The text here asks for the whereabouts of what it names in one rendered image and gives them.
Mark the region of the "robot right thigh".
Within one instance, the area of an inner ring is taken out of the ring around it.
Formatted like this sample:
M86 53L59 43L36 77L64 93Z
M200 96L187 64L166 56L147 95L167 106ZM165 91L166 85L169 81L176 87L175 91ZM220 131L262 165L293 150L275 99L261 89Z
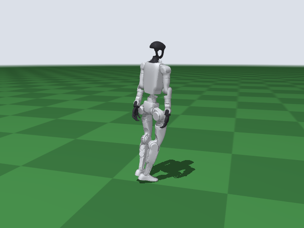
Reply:
M154 108L153 110L153 118L156 121L155 124L155 140L149 141L148 143L148 148L150 149L150 145L152 143L157 143L158 144L158 148L160 147L164 137L165 137L165 133L166 133L166 127L164 128L160 128L163 126L164 124L164 120L165 120L165 112L161 109Z

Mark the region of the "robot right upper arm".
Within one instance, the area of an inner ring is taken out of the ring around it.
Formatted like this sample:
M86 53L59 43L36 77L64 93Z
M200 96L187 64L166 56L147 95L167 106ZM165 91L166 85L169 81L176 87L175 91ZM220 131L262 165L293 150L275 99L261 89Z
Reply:
M162 81L163 81L163 93L167 94L169 85L170 85L170 74L171 68L166 65L160 65L160 72L162 73Z

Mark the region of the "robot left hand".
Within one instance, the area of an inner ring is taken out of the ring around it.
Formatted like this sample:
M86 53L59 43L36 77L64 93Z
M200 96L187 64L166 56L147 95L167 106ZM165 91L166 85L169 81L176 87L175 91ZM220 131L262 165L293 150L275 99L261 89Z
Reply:
M139 114L138 114L138 108L140 107L140 106L137 106L137 101L135 101L134 102L134 109L133 109L133 113L132 113L132 117L133 117L133 119L135 119L136 121L140 121L140 120L138 120L137 119L137 116L140 118L140 116L139 116Z

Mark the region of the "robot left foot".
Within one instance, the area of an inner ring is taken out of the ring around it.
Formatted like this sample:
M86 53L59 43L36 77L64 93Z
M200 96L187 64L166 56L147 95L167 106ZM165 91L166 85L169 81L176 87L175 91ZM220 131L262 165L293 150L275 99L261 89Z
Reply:
M145 170L145 168L144 168L144 170ZM139 176L141 173L144 174L144 170L141 171L141 168L140 168L140 169L137 169L136 172L135 172L135 175L136 175L136 176Z

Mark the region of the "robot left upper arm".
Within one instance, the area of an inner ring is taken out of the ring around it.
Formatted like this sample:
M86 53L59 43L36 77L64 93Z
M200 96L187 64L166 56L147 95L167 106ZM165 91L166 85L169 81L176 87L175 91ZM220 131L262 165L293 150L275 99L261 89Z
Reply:
M142 62L141 65L140 65L140 82L139 82L139 88L141 89L144 89L143 87L143 71L144 71L144 65L145 65L145 62Z

